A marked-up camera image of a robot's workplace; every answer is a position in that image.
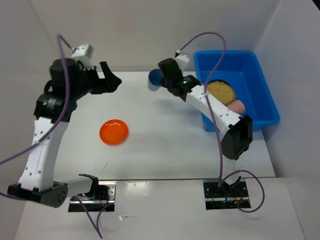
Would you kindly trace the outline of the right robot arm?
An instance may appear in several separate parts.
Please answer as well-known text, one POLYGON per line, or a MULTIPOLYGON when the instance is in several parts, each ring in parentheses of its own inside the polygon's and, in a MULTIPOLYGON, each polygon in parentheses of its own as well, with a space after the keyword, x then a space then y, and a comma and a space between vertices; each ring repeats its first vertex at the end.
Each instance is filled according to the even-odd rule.
POLYGON ((231 196, 236 192, 237 185, 233 180, 223 178, 223 157, 236 161, 249 149, 253 141, 251 117, 241 116, 225 106, 194 76, 184 76, 175 59, 162 60, 158 67, 162 73, 161 86, 198 109, 214 123, 220 154, 219 191, 225 197, 231 196))

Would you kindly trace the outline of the pink plastic cup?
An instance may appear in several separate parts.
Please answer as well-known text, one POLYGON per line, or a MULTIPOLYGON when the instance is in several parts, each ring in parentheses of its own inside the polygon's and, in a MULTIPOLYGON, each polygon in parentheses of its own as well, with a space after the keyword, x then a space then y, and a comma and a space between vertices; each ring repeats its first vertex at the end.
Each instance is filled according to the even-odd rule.
POLYGON ((231 111, 243 115, 246 112, 246 107, 240 100, 235 100, 227 106, 231 111))

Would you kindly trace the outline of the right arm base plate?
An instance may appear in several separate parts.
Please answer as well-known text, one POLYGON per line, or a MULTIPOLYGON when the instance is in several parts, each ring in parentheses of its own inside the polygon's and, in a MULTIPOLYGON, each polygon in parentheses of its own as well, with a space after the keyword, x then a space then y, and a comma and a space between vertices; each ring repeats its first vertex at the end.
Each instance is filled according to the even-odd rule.
POLYGON ((236 184, 223 183, 218 186, 217 180, 204 180, 203 192, 206 210, 224 210, 251 208, 247 184, 239 180, 236 184))

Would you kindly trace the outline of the black plastic plate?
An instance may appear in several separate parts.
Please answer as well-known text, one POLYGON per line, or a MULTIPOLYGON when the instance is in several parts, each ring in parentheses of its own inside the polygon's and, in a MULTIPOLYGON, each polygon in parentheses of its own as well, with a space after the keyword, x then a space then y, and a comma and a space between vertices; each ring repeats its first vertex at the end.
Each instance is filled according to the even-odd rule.
POLYGON ((219 83, 224 83, 224 84, 226 84, 226 85, 229 85, 228 82, 226 82, 226 81, 224 81, 224 80, 222 80, 222 79, 214 79, 214 80, 212 80, 212 82, 219 82, 219 83))

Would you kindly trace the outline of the green-rimmed bamboo tray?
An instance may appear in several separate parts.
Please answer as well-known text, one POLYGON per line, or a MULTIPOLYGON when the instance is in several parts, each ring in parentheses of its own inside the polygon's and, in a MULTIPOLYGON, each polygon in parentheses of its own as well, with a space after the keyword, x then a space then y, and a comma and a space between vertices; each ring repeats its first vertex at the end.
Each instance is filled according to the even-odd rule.
POLYGON ((222 81, 212 81, 207 85, 207 91, 225 106, 236 100, 236 93, 233 88, 222 81))

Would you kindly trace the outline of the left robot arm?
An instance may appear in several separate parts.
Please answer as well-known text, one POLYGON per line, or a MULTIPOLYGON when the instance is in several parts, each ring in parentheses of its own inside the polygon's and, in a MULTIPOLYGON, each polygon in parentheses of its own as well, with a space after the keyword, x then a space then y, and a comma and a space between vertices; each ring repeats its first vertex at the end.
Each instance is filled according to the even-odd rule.
POLYGON ((84 67, 80 60, 56 59, 49 68, 51 79, 36 101, 34 133, 29 156, 17 183, 8 186, 6 197, 36 202, 58 208, 66 198, 99 196, 99 179, 81 173, 69 182, 54 180, 54 170, 63 135, 77 101, 90 93, 113 93, 122 80, 115 76, 105 61, 100 63, 103 78, 96 66, 84 67))

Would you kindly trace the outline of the blue plastic cup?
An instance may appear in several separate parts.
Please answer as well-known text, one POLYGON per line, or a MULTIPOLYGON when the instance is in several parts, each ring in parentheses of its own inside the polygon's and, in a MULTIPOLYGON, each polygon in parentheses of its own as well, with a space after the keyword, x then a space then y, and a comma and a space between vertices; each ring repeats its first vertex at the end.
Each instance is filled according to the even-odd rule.
POLYGON ((157 91, 162 87, 163 75, 160 69, 155 68, 148 74, 148 88, 151 91, 157 91))

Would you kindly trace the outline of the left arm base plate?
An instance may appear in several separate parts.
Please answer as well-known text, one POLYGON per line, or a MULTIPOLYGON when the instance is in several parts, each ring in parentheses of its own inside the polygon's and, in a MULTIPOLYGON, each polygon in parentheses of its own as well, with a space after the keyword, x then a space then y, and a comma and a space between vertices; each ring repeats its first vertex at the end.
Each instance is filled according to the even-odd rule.
POLYGON ((114 212, 116 199, 116 182, 99 181, 98 189, 94 197, 86 196, 84 193, 77 197, 83 203, 89 213, 114 212))

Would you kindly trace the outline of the orange plastic plate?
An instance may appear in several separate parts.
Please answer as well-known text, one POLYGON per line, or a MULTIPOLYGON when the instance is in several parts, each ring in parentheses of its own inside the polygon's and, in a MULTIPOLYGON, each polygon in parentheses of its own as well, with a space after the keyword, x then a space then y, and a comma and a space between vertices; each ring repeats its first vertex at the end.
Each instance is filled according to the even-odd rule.
POLYGON ((127 124, 120 119, 110 119, 99 130, 99 137, 103 143, 116 146, 122 144, 129 136, 127 124))

